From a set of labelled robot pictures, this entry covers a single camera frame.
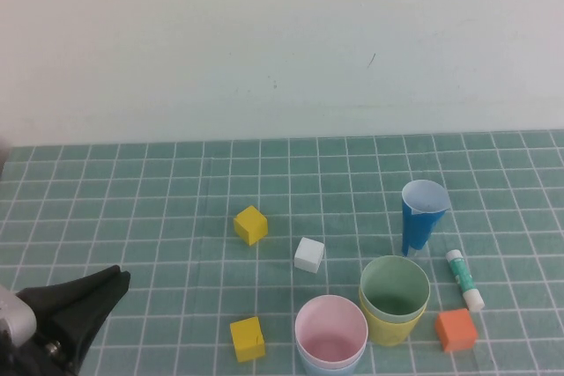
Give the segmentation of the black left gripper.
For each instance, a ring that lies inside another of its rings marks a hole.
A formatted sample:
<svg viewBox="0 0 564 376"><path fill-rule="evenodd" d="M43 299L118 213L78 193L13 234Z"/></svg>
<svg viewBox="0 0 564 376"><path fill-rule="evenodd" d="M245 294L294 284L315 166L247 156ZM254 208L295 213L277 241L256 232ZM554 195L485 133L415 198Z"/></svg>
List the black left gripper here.
<svg viewBox="0 0 564 376"><path fill-rule="evenodd" d="M17 347L1 332L2 375L75 375L102 324L127 293L130 273L117 265L62 284L25 288L17 297L40 332Z"/></svg>

